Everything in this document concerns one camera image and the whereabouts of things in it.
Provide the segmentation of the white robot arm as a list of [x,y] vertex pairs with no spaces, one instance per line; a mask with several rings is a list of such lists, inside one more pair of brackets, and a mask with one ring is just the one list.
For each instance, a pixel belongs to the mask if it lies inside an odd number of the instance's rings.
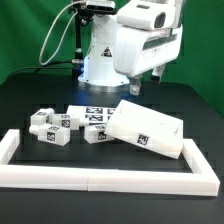
[[79,84],[99,92],[141,90],[141,77],[161,80],[164,68],[178,57],[185,0],[129,0],[116,9],[110,0],[88,0],[84,11],[93,20],[91,42]]

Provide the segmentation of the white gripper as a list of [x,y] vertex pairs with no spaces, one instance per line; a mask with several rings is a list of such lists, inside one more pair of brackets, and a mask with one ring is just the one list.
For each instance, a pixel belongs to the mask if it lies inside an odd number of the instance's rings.
[[[150,80],[160,82],[164,64],[178,57],[182,31],[183,26],[155,31],[121,27],[116,35],[113,53],[115,71],[127,77],[136,77],[153,69]],[[130,78],[129,82],[129,92],[138,96],[141,80]]]

